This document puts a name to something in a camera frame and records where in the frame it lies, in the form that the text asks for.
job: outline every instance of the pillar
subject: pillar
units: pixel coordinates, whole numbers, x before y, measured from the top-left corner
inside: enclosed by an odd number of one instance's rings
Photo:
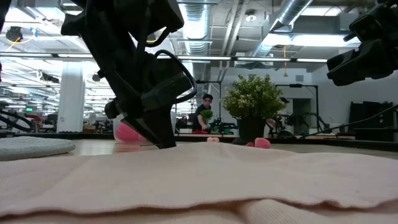
[[[83,131],[84,103],[83,62],[64,62],[58,109],[58,133],[61,131]]]

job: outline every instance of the gray round cushion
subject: gray round cushion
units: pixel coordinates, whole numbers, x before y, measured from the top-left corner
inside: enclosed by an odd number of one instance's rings
[[[0,161],[29,159],[70,152],[75,143],[66,139],[16,137],[0,139]]]

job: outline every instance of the man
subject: man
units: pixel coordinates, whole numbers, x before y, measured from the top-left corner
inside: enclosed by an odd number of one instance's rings
[[[204,131],[207,129],[207,124],[205,119],[200,115],[204,110],[211,110],[211,102],[213,101],[213,96],[210,94],[205,94],[203,96],[203,104],[200,105],[195,111],[195,117],[193,118],[192,131]]]

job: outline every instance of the ventilation duct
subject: ventilation duct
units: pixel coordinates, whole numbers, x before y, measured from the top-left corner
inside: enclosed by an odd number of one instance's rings
[[[210,34],[210,6],[207,4],[181,4],[180,10],[185,21],[183,27],[185,50],[189,55],[208,55],[210,44],[201,42]],[[210,79],[210,66],[207,63],[192,63],[193,77],[196,80]]]
[[[293,23],[313,0],[284,0],[279,11],[268,15],[263,27],[264,40],[250,53],[250,57],[265,57],[271,51],[272,45],[264,44],[270,31],[291,32]],[[240,67],[253,69],[258,63],[249,63]]]

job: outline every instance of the pink toy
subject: pink toy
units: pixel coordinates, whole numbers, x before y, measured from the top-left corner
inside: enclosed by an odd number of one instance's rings
[[[254,145],[254,143],[253,143],[253,142],[248,142],[248,143],[246,144],[246,146],[249,146],[249,147],[255,147],[256,145]]]
[[[271,143],[266,140],[265,138],[256,138],[256,141],[254,142],[256,147],[263,148],[263,149],[270,149],[271,148]]]
[[[116,137],[124,142],[141,142],[146,141],[136,130],[128,125],[121,123],[116,129]]]
[[[220,139],[219,139],[219,138],[208,137],[208,138],[207,138],[207,141],[208,141],[208,142],[220,142]]]

